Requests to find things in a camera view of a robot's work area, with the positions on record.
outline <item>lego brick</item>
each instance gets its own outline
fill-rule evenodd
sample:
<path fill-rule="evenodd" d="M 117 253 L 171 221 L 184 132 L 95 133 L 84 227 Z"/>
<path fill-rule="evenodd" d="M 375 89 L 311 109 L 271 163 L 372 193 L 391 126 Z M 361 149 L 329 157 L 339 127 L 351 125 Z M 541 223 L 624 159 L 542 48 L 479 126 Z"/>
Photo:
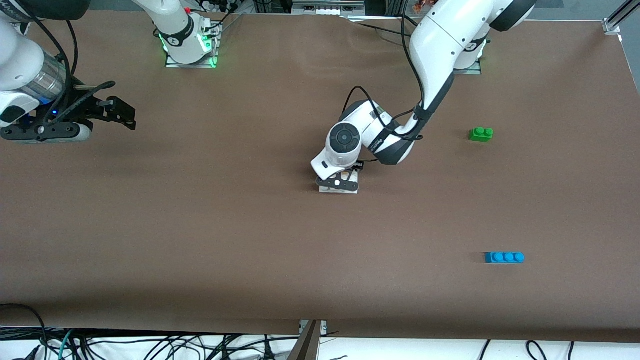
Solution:
<path fill-rule="evenodd" d="M 484 262 L 488 264 L 522 264 L 524 254 L 521 252 L 485 252 Z"/>
<path fill-rule="evenodd" d="M 493 138 L 493 129 L 487 127 L 486 129 L 483 127 L 477 127 L 475 129 L 469 130 L 469 140 L 475 142 L 488 142 Z"/>

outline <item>brown table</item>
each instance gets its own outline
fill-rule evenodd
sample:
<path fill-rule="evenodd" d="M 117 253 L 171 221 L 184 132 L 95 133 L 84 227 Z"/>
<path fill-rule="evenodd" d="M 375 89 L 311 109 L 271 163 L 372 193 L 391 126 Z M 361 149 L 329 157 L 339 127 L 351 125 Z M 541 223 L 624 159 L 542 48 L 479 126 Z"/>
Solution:
<path fill-rule="evenodd" d="M 76 22 L 77 76 L 115 80 L 100 94 L 137 109 L 135 132 L 0 142 L 1 302 L 65 327 L 639 339 L 640 105 L 599 23 L 494 33 L 483 75 L 457 76 L 358 195 L 318 194 L 309 161 L 354 85 L 415 105 L 401 48 L 337 17 L 246 16 L 217 69 L 165 69 L 152 30 L 144 13 Z M 494 139 L 466 140 L 476 126 Z M 505 250 L 526 262 L 483 263 Z"/>

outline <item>blue lego brick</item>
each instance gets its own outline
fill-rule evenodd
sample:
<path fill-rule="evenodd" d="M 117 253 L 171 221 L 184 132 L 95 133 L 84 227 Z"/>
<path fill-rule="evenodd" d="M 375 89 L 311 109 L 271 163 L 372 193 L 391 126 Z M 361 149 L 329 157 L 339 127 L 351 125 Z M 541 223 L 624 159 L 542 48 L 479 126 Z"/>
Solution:
<path fill-rule="evenodd" d="M 484 262 L 487 264 L 522 264 L 524 254 L 521 252 L 485 252 Z"/>

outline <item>teal cable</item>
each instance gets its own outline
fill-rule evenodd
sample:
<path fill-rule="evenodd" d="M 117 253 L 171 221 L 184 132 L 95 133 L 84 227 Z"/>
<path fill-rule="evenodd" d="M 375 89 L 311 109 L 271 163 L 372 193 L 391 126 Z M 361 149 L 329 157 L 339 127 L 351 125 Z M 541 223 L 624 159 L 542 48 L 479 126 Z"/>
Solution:
<path fill-rule="evenodd" d="M 67 345 L 67 342 L 69 341 L 69 336 L 71 336 L 72 332 L 73 332 L 73 329 L 69 330 L 67 335 L 65 335 L 65 338 L 62 339 L 62 343 L 60 344 L 60 352 L 58 352 L 58 360 L 62 360 L 62 353 L 65 351 L 65 345 Z"/>

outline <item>gray floor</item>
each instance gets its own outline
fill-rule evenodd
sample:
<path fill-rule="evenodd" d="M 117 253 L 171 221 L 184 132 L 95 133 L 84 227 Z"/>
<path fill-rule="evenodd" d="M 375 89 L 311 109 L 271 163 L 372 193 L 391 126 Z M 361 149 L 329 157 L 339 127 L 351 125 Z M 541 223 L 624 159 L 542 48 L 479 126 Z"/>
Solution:
<path fill-rule="evenodd" d="M 530 19 L 536 20 L 602 20 L 615 11 L 624 0 L 538 0 Z M 93 0 L 94 10 L 140 10 L 129 0 Z M 636 86 L 640 85 L 640 12 L 633 14 L 621 26 L 622 44 Z"/>

